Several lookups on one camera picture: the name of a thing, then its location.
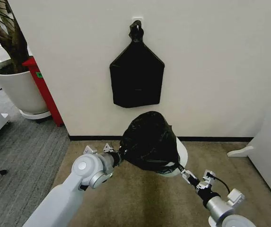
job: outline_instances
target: green label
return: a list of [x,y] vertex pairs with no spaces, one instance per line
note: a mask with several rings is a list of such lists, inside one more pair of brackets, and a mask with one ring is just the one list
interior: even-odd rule
[[37,76],[38,78],[43,78],[43,76],[42,76],[42,74],[41,74],[40,72],[36,72],[36,76]]

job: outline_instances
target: black baseboard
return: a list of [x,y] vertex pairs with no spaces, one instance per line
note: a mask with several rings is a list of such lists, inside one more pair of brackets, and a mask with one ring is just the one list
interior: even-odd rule
[[[253,137],[200,137],[179,136],[180,141],[208,141],[208,142],[250,142]],[[69,136],[71,141],[79,140],[121,140],[121,136]]]

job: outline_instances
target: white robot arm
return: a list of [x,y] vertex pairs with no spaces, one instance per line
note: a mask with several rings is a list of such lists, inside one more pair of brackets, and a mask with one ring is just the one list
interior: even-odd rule
[[67,179],[54,187],[36,208],[23,227],[66,227],[83,202],[84,191],[97,188],[111,177],[118,153],[108,144],[103,154],[87,146],[84,155],[78,157]]

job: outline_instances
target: white flower pot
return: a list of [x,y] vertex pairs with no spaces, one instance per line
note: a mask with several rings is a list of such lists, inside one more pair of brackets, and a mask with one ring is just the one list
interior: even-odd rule
[[[0,62],[0,69],[8,65],[10,60]],[[13,104],[22,112],[32,115],[48,111],[30,71],[1,75],[0,85]]]

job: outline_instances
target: black bag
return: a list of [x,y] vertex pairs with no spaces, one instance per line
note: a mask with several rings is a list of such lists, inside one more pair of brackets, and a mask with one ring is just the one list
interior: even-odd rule
[[131,122],[122,136],[119,153],[133,165],[160,174],[173,172],[180,160],[171,126],[155,111],[143,113]]
[[141,22],[130,25],[132,39],[110,64],[113,103],[125,108],[159,104],[165,64],[143,43]]

